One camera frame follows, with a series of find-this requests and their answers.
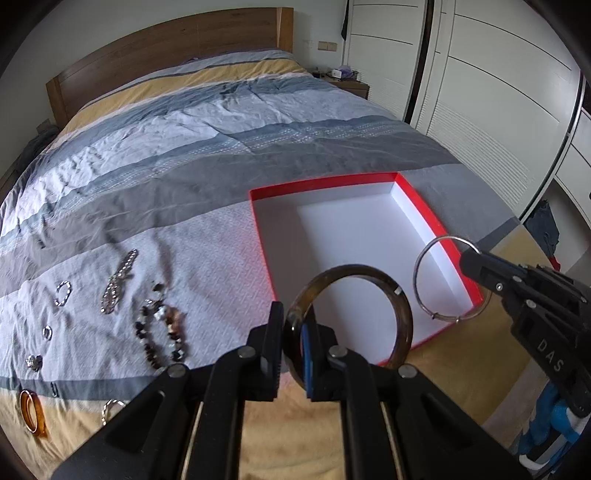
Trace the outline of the amber resin bangle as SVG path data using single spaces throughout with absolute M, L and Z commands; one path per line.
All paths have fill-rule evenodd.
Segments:
M 34 437 L 45 437 L 47 434 L 45 416 L 37 394 L 23 389 L 19 394 L 19 407 L 26 430 Z

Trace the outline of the silver brooch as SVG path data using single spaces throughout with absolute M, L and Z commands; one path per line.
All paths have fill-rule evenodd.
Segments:
M 26 367 L 33 371 L 38 372 L 43 365 L 43 357 L 41 355 L 28 355 L 25 359 Z

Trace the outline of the thin gold bangle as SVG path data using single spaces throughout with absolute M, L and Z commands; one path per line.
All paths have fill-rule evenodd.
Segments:
M 481 253 L 471 240 L 457 235 L 431 239 L 413 270 L 417 305 L 433 320 L 460 323 L 476 319 L 488 307 L 491 293 L 466 277 L 459 265 L 462 253 Z

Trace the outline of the dark olive bangle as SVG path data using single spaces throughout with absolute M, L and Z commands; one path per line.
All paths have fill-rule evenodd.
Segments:
M 388 274 L 375 267 L 363 264 L 346 264 L 332 267 L 316 275 L 301 289 L 290 308 L 287 309 L 283 323 L 283 356 L 286 359 L 291 377 L 304 387 L 304 357 L 301 354 L 301 328 L 305 317 L 321 295 L 332 283 L 346 277 L 360 278 L 373 283 L 388 298 L 394 311 L 397 336 L 386 367 L 396 370 L 407 360 L 414 336 L 414 320 L 410 302 L 403 288 Z

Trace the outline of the wooden nightstand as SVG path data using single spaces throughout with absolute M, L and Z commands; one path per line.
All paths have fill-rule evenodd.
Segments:
M 322 71 L 318 68 L 311 70 L 315 78 L 329 82 L 339 89 L 348 91 L 363 99 L 369 99 L 370 86 L 358 79 L 358 72 L 349 66 L 341 66 L 332 70 Z

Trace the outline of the dark clothes pile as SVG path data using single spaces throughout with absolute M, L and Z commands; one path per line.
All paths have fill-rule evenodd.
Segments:
M 60 128 L 57 125 L 50 124 L 44 130 L 37 134 L 24 147 L 20 155 L 13 164 L 14 170 L 22 174 L 30 163 L 57 137 Z

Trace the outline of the white wardrobe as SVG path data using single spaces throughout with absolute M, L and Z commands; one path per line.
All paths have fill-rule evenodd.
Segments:
M 353 1 L 344 60 L 370 100 L 446 147 L 524 218 L 574 131 L 575 59 L 523 1 Z

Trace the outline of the wooden headboard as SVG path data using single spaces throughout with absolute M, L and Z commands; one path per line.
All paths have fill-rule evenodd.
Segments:
M 294 50 L 294 9 L 218 10 L 162 22 L 117 39 L 46 84 L 58 127 L 88 102 L 136 78 L 193 58 L 263 49 Z

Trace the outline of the red jewelry box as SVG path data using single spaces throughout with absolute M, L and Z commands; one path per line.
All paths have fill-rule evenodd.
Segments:
M 252 189 L 250 206 L 273 297 L 290 305 L 316 275 L 363 264 L 403 288 L 419 346 L 450 323 L 431 319 L 416 303 L 413 270 L 422 248 L 447 231 L 400 173 L 339 175 Z

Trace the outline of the striped bed duvet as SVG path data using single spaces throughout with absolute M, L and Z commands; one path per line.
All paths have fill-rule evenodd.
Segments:
M 85 105 L 1 206 L 1 429 L 47 479 L 109 398 L 153 377 L 131 315 L 163 283 L 188 363 L 235 347 L 270 305 L 249 191 L 401 173 L 453 234 L 503 258 L 546 258 L 506 203 L 436 140 L 280 50 L 194 60 Z M 41 355 L 42 368 L 26 367 Z M 23 389 L 41 402 L 32 436 Z

